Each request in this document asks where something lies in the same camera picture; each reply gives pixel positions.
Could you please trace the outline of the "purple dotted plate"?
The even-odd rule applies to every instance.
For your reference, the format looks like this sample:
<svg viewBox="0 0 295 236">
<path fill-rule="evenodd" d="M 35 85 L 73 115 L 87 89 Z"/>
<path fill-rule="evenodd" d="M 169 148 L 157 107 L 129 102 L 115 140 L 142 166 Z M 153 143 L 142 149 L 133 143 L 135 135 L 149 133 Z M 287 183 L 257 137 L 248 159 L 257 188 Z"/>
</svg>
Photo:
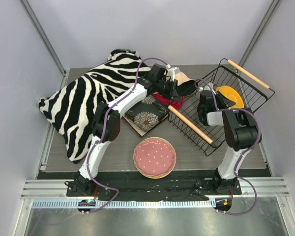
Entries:
<svg viewBox="0 0 295 236">
<path fill-rule="evenodd" d="M 134 149 L 133 161 L 139 158 L 169 157 L 177 160 L 174 147 L 165 139 L 159 137 L 147 138 Z"/>
</svg>

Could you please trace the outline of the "yellow dotted plate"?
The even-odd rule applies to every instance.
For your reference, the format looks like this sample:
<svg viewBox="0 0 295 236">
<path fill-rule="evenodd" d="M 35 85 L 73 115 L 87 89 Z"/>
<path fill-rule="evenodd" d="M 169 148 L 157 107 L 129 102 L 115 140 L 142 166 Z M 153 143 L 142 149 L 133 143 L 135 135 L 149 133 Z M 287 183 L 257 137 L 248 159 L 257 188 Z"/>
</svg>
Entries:
<svg viewBox="0 0 295 236">
<path fill-rule="evenodd" d="M 221 95 L 227 99 L 228 107 L 230 108 L 244 108 L 244 102 L 239 93 L 230 86 L 220 86 L 216 88 L 216 92 L 220 92 Z"/>
</svg>

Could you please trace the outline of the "black square plate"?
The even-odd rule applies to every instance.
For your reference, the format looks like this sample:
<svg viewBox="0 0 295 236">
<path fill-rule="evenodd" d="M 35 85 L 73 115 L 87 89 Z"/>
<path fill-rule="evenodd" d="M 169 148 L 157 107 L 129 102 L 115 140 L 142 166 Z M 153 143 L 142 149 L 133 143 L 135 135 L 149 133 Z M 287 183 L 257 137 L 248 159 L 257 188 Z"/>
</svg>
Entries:
<svg viewBox="0 0 295 236">
<path fill-rule="evenodd" d="M 130 108 L 123 117 L 143 137 L 164 121 L 168 113 L 169 109 L 150 95 Z"/>
</svg>

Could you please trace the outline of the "yellow cream round plate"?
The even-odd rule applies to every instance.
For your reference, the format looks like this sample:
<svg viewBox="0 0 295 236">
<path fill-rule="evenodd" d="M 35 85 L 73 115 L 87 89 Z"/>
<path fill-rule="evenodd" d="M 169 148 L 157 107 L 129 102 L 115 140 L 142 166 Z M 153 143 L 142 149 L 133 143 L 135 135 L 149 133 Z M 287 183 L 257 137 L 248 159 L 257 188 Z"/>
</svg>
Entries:
<svg viewBox="0 0 295 236">
<path fill-rule="evenodd" d="M 134 160 L 134 165 L 143 176 L 151 179 L 166 177 L 172 172 L 176 164 L 174 158 L 152 157 Z"/>
</svg>

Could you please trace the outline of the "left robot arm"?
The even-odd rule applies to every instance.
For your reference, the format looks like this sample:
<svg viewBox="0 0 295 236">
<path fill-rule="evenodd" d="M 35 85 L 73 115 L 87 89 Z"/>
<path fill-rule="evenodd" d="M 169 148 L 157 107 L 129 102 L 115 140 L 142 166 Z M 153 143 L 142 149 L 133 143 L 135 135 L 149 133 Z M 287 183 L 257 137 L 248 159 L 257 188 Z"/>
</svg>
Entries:
<svg viewBox="0 0 295 236">
<path fill-rule="evenodd" d="M 69 186 L 68 189 L 84 196 L 90 196 L 94 192 L 97 185 L 94 179 L 98 175 L 99 165 L 107 147 L 120 133 L 122 116 L 153 93 L 158 93 L 169 100 L 180 101 L 176 79 L 179 72 L 178 67 L 155 64 L 144 76 L 136 75 L 134 85 L 120 97 L 109 103 L 101 102 L 97 105 L 89 151 L 82 167 L 71 182 L 73 186 Z"/>
</svg>

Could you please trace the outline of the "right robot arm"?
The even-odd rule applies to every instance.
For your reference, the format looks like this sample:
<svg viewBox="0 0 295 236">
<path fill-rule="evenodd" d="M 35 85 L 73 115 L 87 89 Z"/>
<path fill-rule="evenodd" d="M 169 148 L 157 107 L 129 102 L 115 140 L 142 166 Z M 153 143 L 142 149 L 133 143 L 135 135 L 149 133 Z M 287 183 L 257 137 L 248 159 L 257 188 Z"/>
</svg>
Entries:
<svg viewBox="0 0 295 236">
<path fill-rule="evenodd" d="M 205 126 L 222 126 L 228 145 L 222 163 L 216 168 L 212 188 L 224 194 L 236 185 L 237 169 L 261 134 L 250 108 L 245 108 L 241 96 L 236 92 L 210 90 L 200 92 L 197 112 Z"/>
</svg>

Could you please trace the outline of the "orange dotted plate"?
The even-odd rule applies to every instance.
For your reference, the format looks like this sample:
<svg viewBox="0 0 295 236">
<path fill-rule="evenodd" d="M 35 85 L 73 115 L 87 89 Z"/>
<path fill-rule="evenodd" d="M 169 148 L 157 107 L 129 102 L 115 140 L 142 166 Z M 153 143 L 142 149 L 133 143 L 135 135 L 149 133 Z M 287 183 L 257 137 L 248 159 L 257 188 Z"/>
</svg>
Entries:
<svg viewBox="0 0 295 236">
<path fill-rule="evenodd" d="M 170 169 L 169 171 L 167 171 L 166 173 L 164 174 L 160 174 L 160 175 L 149 175 L 149 174 L 145 174 L 143 171 L 141 170 L 138 170 L 140 174 L 142 174 L 143 176 L 147 177 L 147 178 L 150 178 L 150 179 L 160 179 L 160 178 L 164 178 L 166 177 L 167 175 L 169 175 L 173 169 Z"/>
</svg>

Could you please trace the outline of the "black wire dish rack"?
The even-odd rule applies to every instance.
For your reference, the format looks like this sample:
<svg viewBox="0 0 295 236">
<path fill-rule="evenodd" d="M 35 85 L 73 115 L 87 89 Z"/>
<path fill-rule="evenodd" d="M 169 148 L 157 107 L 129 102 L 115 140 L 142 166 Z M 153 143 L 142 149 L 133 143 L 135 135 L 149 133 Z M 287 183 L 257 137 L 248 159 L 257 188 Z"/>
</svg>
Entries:
<svg viewBox="0 0 295 236">
<path fill-rule="evenodd" d="M 169 122 L 205 156 L 224 144 L 236 150 L 251 146 L 261 137 L 251 117 L 274 95 L 275 90 L 231 59 L 192 83 L 194 94 Z"/>
</svg>

